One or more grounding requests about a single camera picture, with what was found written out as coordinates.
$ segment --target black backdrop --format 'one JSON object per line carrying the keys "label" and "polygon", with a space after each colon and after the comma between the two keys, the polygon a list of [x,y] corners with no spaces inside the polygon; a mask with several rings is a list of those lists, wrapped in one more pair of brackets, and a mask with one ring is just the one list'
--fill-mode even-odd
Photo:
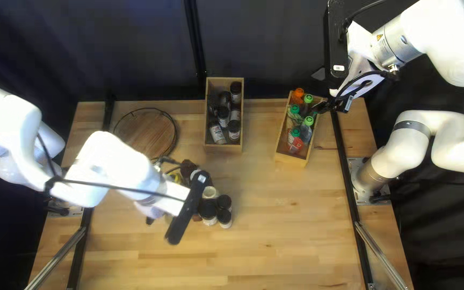
{"label": "black backdrop", "polygon": [[[366,29],[416,0],[388,0],[356,19]],[[372,0],[345,0],[352,12]],[[246,97],[286,97],[296,86],[326,93],[310,75],[323,64],[325,0],[196,0],[208,76],[244,76]],[[0,0],[0,86],[36,104],[67,139],[78,100],[197,99],[183,0]],[[426,56],[402,81],[367,96],[378,146],[405,109],[464,113],[464,88]],[[417,289],[464,287],[464,175],[425,161],[392,185]],[[436,182],[416,183],[434,179]],[[0,284],[22,289],[40,238],[42,195],[0,180]]]}

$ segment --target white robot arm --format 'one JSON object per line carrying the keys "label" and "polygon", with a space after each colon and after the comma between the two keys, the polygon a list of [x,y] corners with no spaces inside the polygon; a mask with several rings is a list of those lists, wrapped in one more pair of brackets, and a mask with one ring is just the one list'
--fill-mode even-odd
{"label": "white robot arm", "polygon": [[431,136],[435,136],[431,151],[433,163],[464,172],[464,115],[410,110],[398,116],[388,143],[352,172],[354,188],[371,194],[404,171],[420,165]]}
{"label": "white robot arm", "polygon": [[422,54],[447,82],[464,87],[464,0],[420,0],[374,33],[352,22],[346,40],[348,75],[331,96],[362,96],[384,80],[376,72],[396,73]]}
{"label": "white robot arm", "polygon": [[118,137],[99,131],[87,139],[62,178],[61,168],[50,158],[60,153],[65,143],[41,122],[41,117],[41,111],[33,104],[0,89],[3,180],[44,191],[55,176],[58,180],[47,188],[51,195],[88,208],[98,205],[109,188],[116,189],[153,219],[164,213],[179,217],[173,220],[176,223],[172,223],[166,238],[171,244],[180,241],[203,188],[210,185],[206,172],[194,175],[191,188],[171,182],[145,155]]}

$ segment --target wooden box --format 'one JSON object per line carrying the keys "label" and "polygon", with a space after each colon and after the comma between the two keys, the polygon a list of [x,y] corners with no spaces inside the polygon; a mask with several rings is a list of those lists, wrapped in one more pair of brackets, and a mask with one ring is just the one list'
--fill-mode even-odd
{"label": "wooden box", "polygon": [[[239,142],[230,143],[229,132],[224,129],[223,134],[227,140],[227,144],[215,144],[212,140],[212,135],[209,131],[209,121],[212,118],[208,109],[210,96],[218,95],[222,91],[230,91],[232,82],[241,82],[241,133]],[[209,153],[241,153],[243,150],[243,107],[244,107],[244,78],[243,77],[207,77],[205,88],[205,140],[204,148]]]}
{"label": "wooden box", "polygon": [[[292,164],[305,167],[307,165],[307,162],[309,161],[309,155],[311,153],[311,149],[312,149],[313,141],[314,141],[314,135],[316,133],[316,130],[315,130],[316,123],[320,120],[320,117],[318,115],[316,120],[313,123],[313,135],[311,136],[311,141],[309,142],[309,144],[304,146],[304,148],[302,148],[300,152],[298,152],[297,154],[289,153],[288,146],[287,146],[288,128],[286,126],[286,121],[288,118],[287,108],[291,101],[292,93],[293,91],[289,92],[288,101],[286,103],[286,108],[284,109],[284,117],[282,118],[282,124],[280,125],[280,131],[278,133],[278,138],[277,138],[277,145],[275,148],[275,160],[292,163]],[[320,96],[313,96],[313,97],[314,97],[314,101],[311,103],[312,105],[325,100],[325,98],[322,98]]]}

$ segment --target orange bottle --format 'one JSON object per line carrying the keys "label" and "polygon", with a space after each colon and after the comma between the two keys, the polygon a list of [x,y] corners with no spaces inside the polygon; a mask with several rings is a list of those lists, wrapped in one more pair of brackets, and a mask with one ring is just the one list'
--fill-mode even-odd
{"label": "orange bottle", "polygon": [[302,88],[297,88],[291,94],[291,104],[301,105],[304,103],[302,96],[304,95],[304,90]]}

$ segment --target wooden table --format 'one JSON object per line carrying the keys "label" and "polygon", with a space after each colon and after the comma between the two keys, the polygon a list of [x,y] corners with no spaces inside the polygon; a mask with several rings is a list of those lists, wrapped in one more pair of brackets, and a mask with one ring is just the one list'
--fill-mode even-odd
{"label": "wooden table", "polygon": [[[148,227],[131,201],[110,191],[95,208],[82,289],[364,289],[354,230],[329,113],[321,116],[309,164],[274,162],[285,99],[246,100],[242,155],[206,154],[203,101],[116,102],[113,125],[139,107],[169,112],[180,126],[172,154],[212,176],[233,200],[233,226],[191,222],[178,246],[164,241],[167,223]],[[103,102],[79,103],[62,166],[101,128]],[[362,98],[340,114],[348,157],[376,146]],[[391,206],[360,206],[361,220],[412,288]],[[78,228],[80,218],[48,219],[31,277]],[[72,255],[43,288],[65,289]]]}

